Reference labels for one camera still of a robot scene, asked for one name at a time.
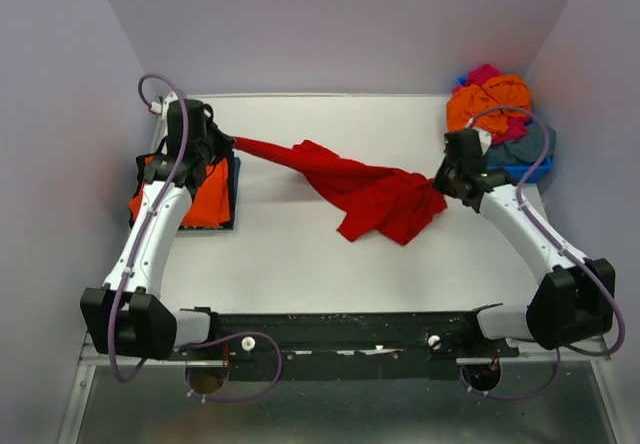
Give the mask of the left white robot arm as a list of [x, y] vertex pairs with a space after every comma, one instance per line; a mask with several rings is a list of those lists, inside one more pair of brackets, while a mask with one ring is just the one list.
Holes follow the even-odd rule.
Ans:
[[174, 100], [164, 116], [166, 137], [136, 160], [138, 188], [125, 247], [103, 284], [84, 290], [80, 308], [101, 354], [166, 359], [188, 346], [209, 359], [222, 344], [211, 311], [171, 310], [161, 301], [161, 286], [178, 231], [233, 228], [240, 161], [210, 105]]

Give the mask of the crumpled grey-blue t-shirt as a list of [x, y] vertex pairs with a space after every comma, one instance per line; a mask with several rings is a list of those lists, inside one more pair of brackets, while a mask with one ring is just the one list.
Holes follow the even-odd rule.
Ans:
[[539, 124], [532, 121], [511, 119], [504, 135], [486, 151], [490, 166], [529, 166], [544, 150], [546, 138]]

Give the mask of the red t-shirt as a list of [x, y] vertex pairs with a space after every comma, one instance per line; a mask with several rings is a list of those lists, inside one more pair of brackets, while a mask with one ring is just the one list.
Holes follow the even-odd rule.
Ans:
[[345, 212], [337, 231], [350, 242], [377, 231], [407, 245], [447, 209], [431, 179], [347, 159], [310, 140], [287, 148], [237, 137], [235, 148], [302, 174], [321, 197]]

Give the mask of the crumpled magenta t-shirt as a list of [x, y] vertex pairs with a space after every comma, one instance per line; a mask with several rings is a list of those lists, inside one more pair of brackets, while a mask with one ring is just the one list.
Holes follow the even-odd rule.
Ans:
[[[501, 72], [500, 70], [498, 70], [497, 68], [495, 68], [495, 67], [493, 67], [493, 66], [491, 66], [489, 64], [481, 65], [480, 67], [477, 67], [476, 69], [470, 71], [469, 74], [466, 76], [466, 79], [465, 79], [464, 83], [463, 84], [459, 84], [459, 85], [457, 85], [456, 87], [454, 87], [452, 89], [452, 94], [453, 94], [453, 91], [456, 88], [458, 88], [459, 86], [469, 86], [471, 84], [482, 85], [488, 79], [490, 79], [492, 77], [500, 76], [500, 75], [503, 75], [503, 74], [505, 74], [505, 73]], [[492, 144], [494, 144], [497, 141], [497, 137], [498, 136], [493, 136], [492, 135]]]

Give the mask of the crumpled orange t-shirt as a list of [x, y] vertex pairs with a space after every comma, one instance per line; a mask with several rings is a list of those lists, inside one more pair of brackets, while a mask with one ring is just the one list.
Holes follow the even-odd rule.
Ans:
[[474, 118], [480, 127], [493, 136], [503, 135], [510, 119], [526, 119], [522, 110], [532, 110], [532, 97], [522, 77], [503, 74], [484, 84], [459, 86], [446, 104], [446, 124], [449, 131], [458, 131]]

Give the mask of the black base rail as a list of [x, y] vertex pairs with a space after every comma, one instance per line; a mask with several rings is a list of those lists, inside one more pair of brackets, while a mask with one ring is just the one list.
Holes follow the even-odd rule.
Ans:
[[213, 368], [230, 359], [234, 381], [455, 380], [458, 367], [520, 357], [506, 340], [482, 336], [473, 311], [220, 314], [208, 338], [228, 345], [187, 345], [173, 361]]

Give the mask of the aluminium frame rail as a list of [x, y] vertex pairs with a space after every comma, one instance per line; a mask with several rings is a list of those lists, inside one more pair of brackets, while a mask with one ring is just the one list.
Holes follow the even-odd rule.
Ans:
[[165, 97], [158, 97], [152, 102], [151, 113], [156, 118], [156, 128], [151, 141], [151, 150], [158, 148], [167, 135], [167, 113], [169, 105], [176, 100], [176, 94], [171, 92]]

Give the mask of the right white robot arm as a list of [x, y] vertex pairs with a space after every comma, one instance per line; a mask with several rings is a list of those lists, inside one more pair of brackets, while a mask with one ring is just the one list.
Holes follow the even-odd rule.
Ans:
[[480, 356], [496, 339], [532, 340], [547, 350], [603, 335], [614, 320], [615, 271], [572, 246], [525, 198], [502, 168], [488, 168], [478, 131], [444, 136], [435, 190], [458, 199], [490, 222], [518, 252], [537, 283], [526, 305], [490, 305], [460, 331], [460, 343]]

